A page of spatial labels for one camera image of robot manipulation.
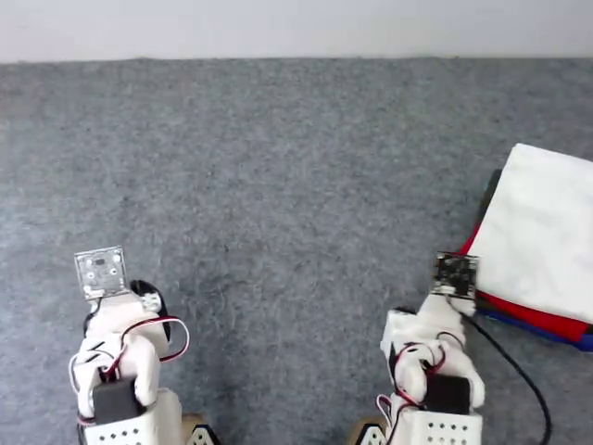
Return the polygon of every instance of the folded fabric stack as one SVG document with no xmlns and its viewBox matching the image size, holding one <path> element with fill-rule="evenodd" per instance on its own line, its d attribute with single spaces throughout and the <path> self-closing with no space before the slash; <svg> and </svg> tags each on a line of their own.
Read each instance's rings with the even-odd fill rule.
<svg viewBox="0 0 593 445">
<path fill-rule="evenodd" d="M 488 316 L 593 350 L 593 162 L 515 146 L 461 254 Z"/>
</svg>

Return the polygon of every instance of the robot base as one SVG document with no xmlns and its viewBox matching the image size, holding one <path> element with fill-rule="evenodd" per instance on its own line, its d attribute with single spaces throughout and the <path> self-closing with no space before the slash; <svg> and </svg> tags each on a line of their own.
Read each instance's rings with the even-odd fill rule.
<svg viewBox="0 0 593 445">
<path fill-rule="evenodd" d="M 143 415 L 88 426 L 84 435 L 86 445 L 220 445 L 200 415 L 182 417 L 179 399 L 168 389 L 158 391 L 157 402 Z"/>
<path fill-rule="evenodd" d="M 385 420 L 381 418 L 360 422 L 348 445 L 480 445 L 482 416 L 458 415 L 417 411 L 402 418 L 402 428 L 392 443 L 385 439 Z"/>
</svg>

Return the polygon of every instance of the red wire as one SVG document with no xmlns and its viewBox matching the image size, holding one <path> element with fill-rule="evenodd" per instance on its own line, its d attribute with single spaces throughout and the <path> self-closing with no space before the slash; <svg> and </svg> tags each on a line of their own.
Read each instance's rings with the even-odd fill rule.
<svg viewBox="0 0 593 445">
<path fill-rule="evenodd" d="M 162 324 L 162 323 L 166 323 L 166 322 L 180 322 L 181 319 L 178 317 L 171 317 L 171 316 L 167 316 L 167 317 L 158 317 L 158 318 L 151 318 L 148 320 L 142 320 L 140 322 L 136 322 L 134 324 L 131 324 L 130 326 L 128 326 L 122 333 L 121 333 L 121 351 L 118 354 L 118 356 L 116 357 L 116 359 L 113 361 L 113 363 L 108 367 L 108 369 L 106 370 L 105 374 L 107 376 L 107 378 L 111 378 L 111 375 L 114 373 L 114 371 L 116 370 L 116 368 L 120 365 L 121 362 L 121 358 L 123 357 L 123 352 L 125 351 L 125 343 L 124 343 L 124 338 L 134 329 L 141 327 L 141 326 L 145 326 L 145 325 L 151 325 L 151 324 Z M 183 353 L 185 353 L 185 351 L 187 350 L 187 346 L 189 344 L 189 337 L 185 340 L 185 344 L 183 345 L 183 347 L 178 350 L 177 352 L 171 354 L 171 355 L 167 355 L 165 357 L 161 357 L 159 358 L 160 362 L 170 362 L 171 360 L 176 359 L 177 357 L 179 357 L 180 355 L 182 355 Z"/>
</svg>

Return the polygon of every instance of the black cable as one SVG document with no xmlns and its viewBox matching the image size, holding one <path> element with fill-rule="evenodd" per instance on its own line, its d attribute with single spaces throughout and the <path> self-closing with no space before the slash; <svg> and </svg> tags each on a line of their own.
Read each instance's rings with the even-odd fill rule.
<svg viewBox="0 0 593 445">
<path fill-rule="evenodd" d="M 527 375 L 527 373 L 523 370 L 523 368 L 521 366 L 519 366 L 519 363 L 517 363 L 510 355 L 509 353 L 502 348 L 502 346 L 500 346 L 500 344 L 492 337 L 490 336 L 490 334 L 487 333 L 487 331 L 480 326 L 474 319 L 472 319 L 471 317 L 468 317 L 467 315 L 461 313 L 461 317 L 463 317 L 463 320 L 465 320 L 467 323 L 471 324 L 476 331 L 478 331 L 480 334 L 482 334 L 482 336 L 484 336 L 486 338 L 486 340 L 488 340 L 492 346 L 494 346 L 494 348 L 500 352 L 500 355 L 502 355 L 502 357 L 515 369 L 515 371 L 517 371 L 517 373 L 519 373 L 519 375 L 523 378 L 523 380 L 525 381 L 525 383 L 534 391 L 534 394 L 536 394 L 537 397 L 537 401 L 539 401 L 539 405 L 541 406 L 541 411 L 544 414 L 544 420 L 546 422 L 546 429 L 544 431 L 544 436 L 542 437 L 542 439 L 539 442 L 539 445 L 548 445 L 549 444 L 549 440 L 552 436 L 552 419 L 551 416 L 549 415 L 549 408 L 548 408 L 548 404 L 546 403 L 546 400 L 544 399 L 544 396 L 542 395 L 541 391 L 539 390 L 539 388 L 537 387 L 537 385 L 534 383 L 534 381 L 531 379 L 531 377 L 529 375 Z"/>
</svg>

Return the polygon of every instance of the perforated white plate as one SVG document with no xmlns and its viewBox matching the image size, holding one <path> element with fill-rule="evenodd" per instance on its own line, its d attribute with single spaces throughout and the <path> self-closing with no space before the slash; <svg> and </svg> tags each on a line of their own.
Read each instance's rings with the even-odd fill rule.
<svg viewBox="0 0 593 445">
<path fill-rule="evenodd" d="M 480 445 L 482 416 L 418 411 L 410 414 L 410 445 Z"/>
</svg>

